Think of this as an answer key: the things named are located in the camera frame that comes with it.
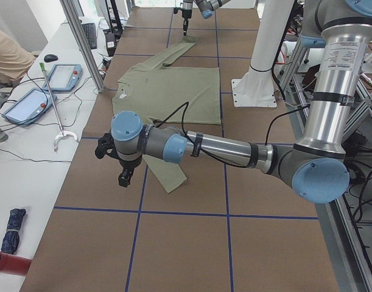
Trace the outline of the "olive green long-sleeve shirt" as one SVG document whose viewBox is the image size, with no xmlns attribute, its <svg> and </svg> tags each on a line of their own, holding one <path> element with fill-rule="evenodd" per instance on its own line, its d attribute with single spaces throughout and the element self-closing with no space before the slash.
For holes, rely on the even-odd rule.
<svg viewBox="0 0 372 292">
<path fill-rule="evenodd" d="M 219 125 L 218 68 L 174 67 L 198 39 L 184 36 L 148 60 L 131 67 L 119 80 L 113 97 L 111 135 L 119 156 L 142 155 L 166 192 L 186 181 L 179 163 L 187 139 L 160 123 Z"/>
</svg>

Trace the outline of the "black power adapter brick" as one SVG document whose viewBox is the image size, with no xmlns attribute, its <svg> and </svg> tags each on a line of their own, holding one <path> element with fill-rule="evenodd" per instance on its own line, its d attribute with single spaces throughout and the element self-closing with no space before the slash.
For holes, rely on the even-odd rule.
<svg viewBox="0 0 372 292">
<path fill-rule="evenodd" d="M 116 38 L 115 34 L 108 32 L 105 34 L 105 44 L 106 44 L 106 50 L 109 57 L 112 57 L 116 51 Z"/>
</svg>

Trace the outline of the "metal reacher grabber tool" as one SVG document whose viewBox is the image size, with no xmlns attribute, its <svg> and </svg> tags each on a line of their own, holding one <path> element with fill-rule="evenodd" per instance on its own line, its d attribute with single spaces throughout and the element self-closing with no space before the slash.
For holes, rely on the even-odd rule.
<svg viewBox="0 0 372 292">
<path fill-rule="evenodd" d="M 60 129 L 60 132 L 54 138 L 54 151 L 57 152 L 58 151 L 58 143 L 62 139 L 66 139 L 67 137 L 73 137 L 74 140 L 76 142 L 78 142 L 79 138 L 78 138 L 76 133 L 64 129 L 64 127 L 62 125 L 62 122 L 61 122 L 61 119 L 60 119 L 60 115 L 58 113 L 55 96 L 52 93 L 51 86 L 50 86 L 50 83 L 49 83 L 49 79 L 48 79 L 46 69 L 45 69 L 45 66 L 44 66 L 43 62 L 40 62 L 40 68 L 41 68 L 41 71 L 43 73 L 43 77 L 44 77 L 45 84 L 46 84 L 47 89 L 48 89 L 49 96 L 51 97 L 51 100 L 52 100 L 52 107 L 54 109 L 54 113 L 55 113 L 55 116 L 56 116 L 56 119 L 57 119 L 58 127 Z"/>
</svg>

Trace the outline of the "black keyboard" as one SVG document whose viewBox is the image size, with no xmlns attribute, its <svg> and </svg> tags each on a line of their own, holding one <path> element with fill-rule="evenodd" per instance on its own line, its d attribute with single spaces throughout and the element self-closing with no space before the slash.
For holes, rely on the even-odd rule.
<svg viewBox="0 0 372 292">
<path fill-rule="evenodd" d="M 82 29 L 90 49 L 96 49 L 97 48 L 96 25 L 94 23 L 84 23 L 82 24 Z"/>
</svg>

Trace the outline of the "near blue teach pendant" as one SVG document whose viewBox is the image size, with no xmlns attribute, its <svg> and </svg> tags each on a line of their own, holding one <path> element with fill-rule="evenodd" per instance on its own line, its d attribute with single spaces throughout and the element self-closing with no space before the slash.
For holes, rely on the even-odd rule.
<svg viewBox="0 0 372 292">
<path fill-rule="evenodd" d="M 22 96 L 2 116 L 17 125 L 30 125 L 52 106 L 52 98 L 47 91 L 33 88 Z"/>
</svg>

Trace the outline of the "blue teach pendant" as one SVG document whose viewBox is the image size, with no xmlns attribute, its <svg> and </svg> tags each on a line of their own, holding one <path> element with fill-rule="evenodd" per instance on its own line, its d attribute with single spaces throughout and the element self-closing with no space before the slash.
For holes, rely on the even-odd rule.
<svg viewBox="0 0 372 292">
<path fill-rule="evenodd" d="M 82 74 L 80 64 L 55 64 L 47 75 L 52 92 L 72 91 Z"/>
<path fill-rule="evenodd" d="M 52 98 L 47 91 L 33 88 L 22 96 L 2 116 L 17 125 L 30 125 L 52 106 Z"/>
</svg>

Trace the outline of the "far blue teach pendant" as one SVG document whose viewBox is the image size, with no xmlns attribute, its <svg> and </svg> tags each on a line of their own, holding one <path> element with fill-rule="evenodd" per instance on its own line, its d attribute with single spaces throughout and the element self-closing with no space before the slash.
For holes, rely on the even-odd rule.
<svg viewBox="0 0 372 292">
<path fill-rule="evenodd" d="M 47 75 L 52 92 L 72 91 L 82 74 L 80 64 L 55 64 Z"/>
</svg>

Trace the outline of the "folded dark blue umbrella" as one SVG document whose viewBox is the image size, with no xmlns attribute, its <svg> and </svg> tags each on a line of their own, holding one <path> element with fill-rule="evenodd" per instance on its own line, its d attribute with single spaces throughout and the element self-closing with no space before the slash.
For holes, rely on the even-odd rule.
<svg viewBox="0 0 372 292">
<path fill-rule="evenodd" d="M 2 239 L 1 252 L 6 254 L 16 253 L 20 241 L 19 231 L 25 215 L 25 209 L 15 208 L 10 211 L 5 235 Z"/>
</svg>

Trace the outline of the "black computer mouse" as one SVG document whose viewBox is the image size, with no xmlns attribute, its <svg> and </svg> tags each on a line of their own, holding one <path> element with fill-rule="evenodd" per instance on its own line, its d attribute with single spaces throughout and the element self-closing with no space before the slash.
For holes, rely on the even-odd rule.
<svg viewBox="0 0 372 292">
<path fill-rule="evenodd" d="M 46 54 L 43 58 L 45 63 L 50 63 L 58 60 L 58 56 L 54 54 Z"/>
</svg>

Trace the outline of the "red cylinder tube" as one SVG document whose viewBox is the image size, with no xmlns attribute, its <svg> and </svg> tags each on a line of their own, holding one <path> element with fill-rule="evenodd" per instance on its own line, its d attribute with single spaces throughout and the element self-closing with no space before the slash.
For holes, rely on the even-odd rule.
<svg viewBox="0 0 372 292">
<path fill-rule="evenodd" d="M 31 263 L 31 259 L 0 251 L 0 273 L 26 276 Z"/>
</svg>

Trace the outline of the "seated person beige shirt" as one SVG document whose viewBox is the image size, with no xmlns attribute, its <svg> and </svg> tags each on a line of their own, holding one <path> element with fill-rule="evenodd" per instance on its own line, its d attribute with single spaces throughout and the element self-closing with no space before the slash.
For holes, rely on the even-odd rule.
<svg viewBox="0 0 372 292">
<path fill-rule="evenodd" d="M 0 83 L 17 85 L 36 57 L 0 30 Z"/>
</svg>

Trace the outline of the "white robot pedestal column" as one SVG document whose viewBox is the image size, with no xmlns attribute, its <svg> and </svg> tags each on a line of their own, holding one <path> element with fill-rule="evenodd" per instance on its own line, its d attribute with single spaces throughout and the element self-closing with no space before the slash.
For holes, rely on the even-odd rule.
<svg viewBox="0 0 372 292">
<path fill-rule="evenodd" d="M 265 2 L 249 70 L 231 81 L 235 107 L 276 107 L 273 65 L 293 4 L 291 0 Z"/>
</svg>

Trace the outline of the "aluminium frame post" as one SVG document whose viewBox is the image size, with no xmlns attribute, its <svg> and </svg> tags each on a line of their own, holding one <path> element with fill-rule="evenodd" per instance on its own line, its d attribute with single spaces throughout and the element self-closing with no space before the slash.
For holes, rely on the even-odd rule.
<svg viewBox="0 0 372 292">
<path fill-rule="evenodd" d="M 104 81 L 99 73 L 98 67 L 96 66 L 88 41 L 86 40 L 77 10 L 71 0 L 60 0 L 60 4 L 97 91 L 98 93 L 102 93 L 104 90 Z"/>
</svg>

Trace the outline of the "aluminium truss frame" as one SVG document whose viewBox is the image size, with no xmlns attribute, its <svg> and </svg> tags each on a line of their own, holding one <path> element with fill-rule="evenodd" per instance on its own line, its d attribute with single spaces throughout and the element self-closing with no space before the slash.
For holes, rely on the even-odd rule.
<svg viewBox="0 0 372 292">
<path fill-rule="evenodd" d="M 372 45 L 342 138 L 351 182 L 345 194 L 318 207 L 342 291 L 372 291 Z"/>
</svg>

